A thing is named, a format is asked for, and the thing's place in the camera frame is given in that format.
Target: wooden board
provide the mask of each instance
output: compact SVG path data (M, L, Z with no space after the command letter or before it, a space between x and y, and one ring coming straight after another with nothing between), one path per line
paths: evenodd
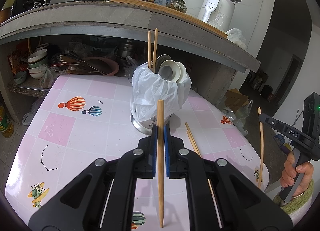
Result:
M126 4L132 4L132 5L137 5L137 6L142 6L142 7L147 7L150 9L154 9L155 11L161 11L164 13L168 13L170 15L176 16L175 18L179 19L182 18L185 22L189 22L193 25L196 25L199 28L205 29L206 31L210 31L211 33L222 37L222 38L227 38L227 35L218 30L217 28L203 22L200 21L197 18L194 18L193 16L190 16L188 14L184 14L182 12L179 12L177 10L162 6L162 5L158 5L155 3L151 3L151 2L146 2L146 1L141 1L141 0L110 0L110 2L118 2L118 3L126 3Z

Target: pink tablecloth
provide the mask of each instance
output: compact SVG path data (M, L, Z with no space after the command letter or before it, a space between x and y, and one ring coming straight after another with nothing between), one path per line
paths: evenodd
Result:
M130 121L131 92L128 78L65 75L57 79L21 142L6 184L5 196L25 223L95 159L116 159L137 147L145 135ZM170 118L172 135L192 150L185 122L203 158L226 158L257 185L260 158L255 150L217 108L194 91ZM269 181L265 165L262 178L264 190ZM161 230L189 230L185 181L165 178L164 195ZM157 196L156 178L137 181L134 211L146 218L139 231L160 230Z

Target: rice cooker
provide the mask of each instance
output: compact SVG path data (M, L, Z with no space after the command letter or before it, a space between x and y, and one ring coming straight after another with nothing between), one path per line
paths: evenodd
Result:
M241 0L204 0L198 19L226 32L231 23L235 4Z

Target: shelf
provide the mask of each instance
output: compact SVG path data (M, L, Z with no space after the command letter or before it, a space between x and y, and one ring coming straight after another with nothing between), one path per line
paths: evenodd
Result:
M22 84L16 84L14 81L11 81L8 84L9 92L19 93L31 97L46 97L50 89L43 89L39 86L39 80L27 76L26 81Z
M260 62L257 59L194 20L134 4L65 2L35 8L5 21L0 25L0 45L61 34L112 36L148 42L148 31L153 33L158 28L159 45L210 59L242 73L247 69L258 70Z

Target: yellow oil bottle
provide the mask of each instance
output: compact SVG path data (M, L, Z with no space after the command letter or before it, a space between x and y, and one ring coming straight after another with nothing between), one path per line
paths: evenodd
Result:
M6 138L12 136L14 131L14 126L10 121L7 113L5 112L4 106L0 103L0 131L2 135Z

